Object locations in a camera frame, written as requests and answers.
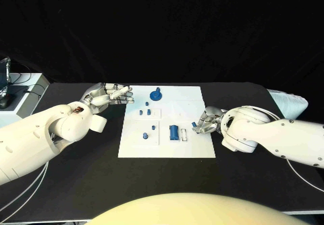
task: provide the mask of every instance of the small blue piece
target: small blue piece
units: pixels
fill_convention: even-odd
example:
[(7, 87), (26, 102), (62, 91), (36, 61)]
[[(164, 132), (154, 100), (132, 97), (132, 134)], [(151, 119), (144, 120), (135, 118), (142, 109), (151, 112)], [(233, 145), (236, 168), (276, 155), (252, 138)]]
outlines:
[(150, 99), (153, 101), (158, 101), (161, 97), (163, 97), (163, 94), (160, 93), (160, 88), (157, 88), (157, 90), (150, 93)]
[(170, 126), (170, 140), (178, 140), (177, 125)]

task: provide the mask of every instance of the black table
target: black table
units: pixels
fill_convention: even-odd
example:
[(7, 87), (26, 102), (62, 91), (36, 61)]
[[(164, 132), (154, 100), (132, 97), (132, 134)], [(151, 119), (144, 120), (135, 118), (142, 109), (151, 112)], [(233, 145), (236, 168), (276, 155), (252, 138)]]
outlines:
[[(52, 84), (34, 113), (78, 101), (91, 85)], [(253, 105), (282, 117), (266, 89), (252, 83), (144, 85), (200, 86), (206, 105), (225, 109)], [(324, 210), (324, 193), (297, 177), (286, 161), (261, 146), (252, 154), (232, 152), (222, 146), (217, 133), (212, 134), (216, 158), (118, 158), (124, 112), (124, 105), (109, 106), (101, 114), (108, 119), (104, 132), (89, 131), (50, 160), (39, 191), (10, 222), (92, 219), (134, 199), (174, 192), (227, 195), (281, 211)], [(292, 165), (324, 188), (317, 169), (295, 162)], [(0, 207), (26, 189), (39, 172), (40, 169), (0, 186)], [(0, 218), (16, 210), (30, 192), (0, 213)]]

